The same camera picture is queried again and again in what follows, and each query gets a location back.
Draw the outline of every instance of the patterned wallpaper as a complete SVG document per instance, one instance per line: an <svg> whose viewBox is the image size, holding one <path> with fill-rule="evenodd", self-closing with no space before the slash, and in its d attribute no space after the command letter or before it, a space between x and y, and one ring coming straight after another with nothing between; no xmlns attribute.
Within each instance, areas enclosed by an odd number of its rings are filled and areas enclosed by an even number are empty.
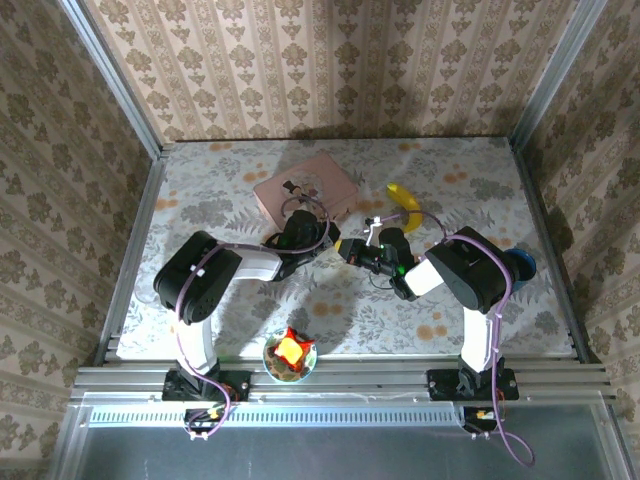
<svg viewBox="0 0 640 480"><path fill-rule="evenodd" d="M0 1L0 45L0 477L35 478L98 343L149 159L55 1Z"/></svg>
<svg viewBox="0 0 640 480"><path fill-rule="evenodd" d="M160 138L508 135L573 0L86 0Z"/></svg>
<svg viewBox="0 0 640 480"><path fill-rule="evenodd" d="M640 455L640 2L609 0L526 156Z"/></svg>

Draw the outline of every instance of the floral tablecloth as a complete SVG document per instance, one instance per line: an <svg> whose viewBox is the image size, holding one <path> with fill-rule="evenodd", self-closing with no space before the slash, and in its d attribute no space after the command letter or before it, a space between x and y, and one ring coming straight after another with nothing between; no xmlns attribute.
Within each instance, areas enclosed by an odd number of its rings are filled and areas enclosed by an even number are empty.
<svg viewBox="0 0 640 480"><path fill-rule="evenodd" d="M296 140L183 143L167 161L117 354L171 359L175 314L153 291L158 270L197 230L222 241L261 243L274 233L253 187L326 151L359 187L360 202L340 225L342 237L365 237L363 220L399 211L388 182L413 192L450 232L469 225L501 248L533 254L538 274L504 313L503 351L569 356L572 348L524 191L503 138ZM439 240L428 220L408 235L423 253ZM382 278L374 281L383 283ZM236 281L213 317L220 356L256 358L271 332L287 324L317 341L321 355L457 354L462 307L446 286L409 303L374 288L364 269L333 249L280 283Z"/></svg>

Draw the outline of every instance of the toy banana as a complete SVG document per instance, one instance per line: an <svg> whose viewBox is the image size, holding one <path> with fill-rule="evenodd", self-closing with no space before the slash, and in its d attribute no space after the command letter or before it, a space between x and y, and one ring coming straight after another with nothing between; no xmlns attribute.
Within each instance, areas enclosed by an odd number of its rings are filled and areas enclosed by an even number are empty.
<svg viewBox="0 0 640 480"><path fill-rule="evenodd" d="M420 204L411 193L401 185L397 183L387 184L387 194L397 204L404 207L406 210L420 210ZM413 232L420 225L422 225L422 214L411 213L409 214L409 221L404 227L404 233Z"/></svg>

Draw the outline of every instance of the cable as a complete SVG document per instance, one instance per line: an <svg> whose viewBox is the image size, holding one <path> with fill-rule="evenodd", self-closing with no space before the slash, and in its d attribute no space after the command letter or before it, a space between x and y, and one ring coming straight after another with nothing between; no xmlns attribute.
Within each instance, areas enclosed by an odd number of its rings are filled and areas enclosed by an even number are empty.
<svg viewBox="0 0 640 480"><path fill-rule="evenodd" d="M264 242L264 246L265 246L265 247L269 247L269 248L273 247L273 245L274 245L274 243L273 243L273 242L274 242L274 240L275 240L276 238L279 238L279 237L280 237L280 235L282 235L282 233L280 233L280 232L277 232L277 233L274 233L273 235L271 235L271 236L270 236L269 238L267 238L267 240Z"/></svg>
<svg viewBox="0 0 640 480"><path fill-rule="evenodd" d="M502 310L504 309L505 305L509 301L509 297L511 296L511 291L513 289L513 282L511 280L511 275L507 267L504 265L504 263L502 263L502 261L491 250L489 250L487 247L482 245L477 240L474 240L473 238L469 238L465 235L450 235L449 237L446 237L445 240L459 240L461 242L466 242L470 245L473 245L482 253L487 255L498 266L498 268L502 272L502 275L504 276L504 280L506 283L505 293L502 296L502 299L500 299L500 302L498 303L498 306L494 311L494 320L492 322L492 326L494 328L491 329L491 400L493 404L493 409L496 413L496 423L498 426L498 432L502 437L502 441L504 442L505 448L511 454L511 456L515 459L515 461L518 462L520 465L524 467L532 467L536 463L536 457L535 457L535 454L533 453L533 449L523 438L513 433L506 432L504 430L504 426L502 425L502 419L500 418L500 410L499 410L499 404L498 404L498 353L499 353L499 346L500 346L500 327L502 324ZM516 453L513 451L513 448L511 447L511 444L509 443L509 440L507 438L511 438L517 441L518 443L520 443L528 452L531 459L529 461L524 461L520 457L518 457L518 455L516 455Z"/></svg>
<svg viewBox="0 0 640 480"><path fill-rule="evenodd" d="M204 420L203 417L205 417L205 415L208 417L209 420L211 420L211 417L208 415L208 409L200 409L200 410L196 410L194 411L194 413L191 414L191 416L187 419L186 421L186 426L184 427L184 431L187 432L188 434L191 434L192 429L191 426L193 425L193 422L197 421L197 420Z"/></svg>
<svg viewBox="0 0 640 480"><path fill-rule="evenodd" d="M381 218L380 219L380 223L384 223L384 222L387 222L389 220L393 220L394 218L404 217L405 215L410 215L412 213L420 213L420 214L424 215L425 217L429 217L431 220L436 222L438 224L438 226L440 227L440 230L442 231L442 237L443 238L447 237L447 230L444 228L444 225L442 224L440 219L438 217L436 217L433 213L425 212L423 210L405 210L405 211L400 212L400 213L395 213L393 215L389 215L388 217Z"/></svg>
<svg viewBox="0 0 640 480"><path fill-rule="evenodd" d="M189 287L193 283L193 280L196 278L196 275L198 274L200 269L202 269L202 267L204 267L204 265L206 265L206 263L216 253L218 253L223 248L226 248L226 249L229 249L229 250L253 250L253 251L270 252L270 253L276 253L276 254L283 254L284 253L284 254L289 254L289 255L298 255L298 254L307 253L307 252L310 252L312 250L315 250L316 248L318 248L319 246L321 246L325 242L325 240L329 236L329 229L331 227L330 215L329 215L329 211L327 210L327 208L322 203L320 203L318 200L316 200L314 198L304 197L304 196L291 197L291 198L288 198L287 200L285 200L285 202L282 204L282 207L280 207L280 212L282 213L282 216L285 215L284 207L289 202L292 202L292 201L295 201L295 200L303 200L303 201L308 202L308 203L313 203L313 204L317 205L318 207L320 207L322 209L323 213L325 214L325 218L326 218L326 227L325 227L325 230L324 230L324 234L322 235L322 238L320 238L320 240L318 240L318 242L316 242L314 245L312 245L310 247L301 248L301 249L298 249L298 250L275 250L275 249L272 249L272 248L264 247L262 245L248 245L248 244L240 244L240 243L218 243L218 245L216 245L204 257L202 257L200 262L198 262L196 267L193 269L193 271L187 277L187 280L182 285L182 289L180 290L180 293L178 294L178 298L176 300L176 306L175 306L175 312L176 312L176 315L178 316L178 324L183 322L181 311L182 311L182 303L184 301L184 297L185 297L185 295L187 293L187 290L189 290ZM191 373L191 375L193 375L197 379L202 380L203 382L206 382L206 383L208 383L210 385L213 385L218 390L220 390L222 392L223 396L224 396L225 408L224 408L224 413L222 414L222 418L215 425L215 427L213 427L208 432L205 432L205 433L202 434L203 438L206 439L209 436L211 436L214 433L216 433L220 429L220 427L224 424L224 422L226 422L227 418L229 417L230 410L231 410L231 398L229 397L229 393L227 392L227 390L220 383L218 383L215 380L212 380L210 378L207 378L204 375L201 375L191 365L191 363L189 363L189 360L187 359L187 356L184 353L184 348L182 346L182 342L180 341L180 329L179 328L176 328L176 342L178 344L178 349L180 350L180 355L182 355L182 358L184 359L184 362L185 362L185 366L189 370L189 373Z"/></svg>
<svg viewBox="0 0 640 480"><path fill-rule="evenodd" d="M502 421L504 421L507 418L507 399L500 389L498 389L498 398L502 401Z"/></svg>
<svg viewBox="0 0 640 480"><path fill-rule="evenodd" d="M375 283L373 283L373 278L371 278L372 272L369 272L369 282L371 283L371 285L373 285L375 288L377 288L378 290L393 290L393 287L381 287L380 285L376 285Z"/></svg>

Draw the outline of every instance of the pink box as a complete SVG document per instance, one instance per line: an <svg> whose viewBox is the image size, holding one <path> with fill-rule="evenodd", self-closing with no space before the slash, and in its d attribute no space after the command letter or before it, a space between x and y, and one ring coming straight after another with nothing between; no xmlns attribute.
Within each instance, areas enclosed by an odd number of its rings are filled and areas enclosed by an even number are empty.
<svg viewBox="0 0 640 480"><path fill-rule="evenodd" d="M315 198L327 208L332 220L353 211L358 199L358 187L326 153L259 183L254 187L253 193L262 212L281 230L286 218L280 213L280 207L287 198L299 195ZM309 203L302 205L320 216L320 209ZM290 202L285 207L285 213L301 208L302 205Z"/></svg>

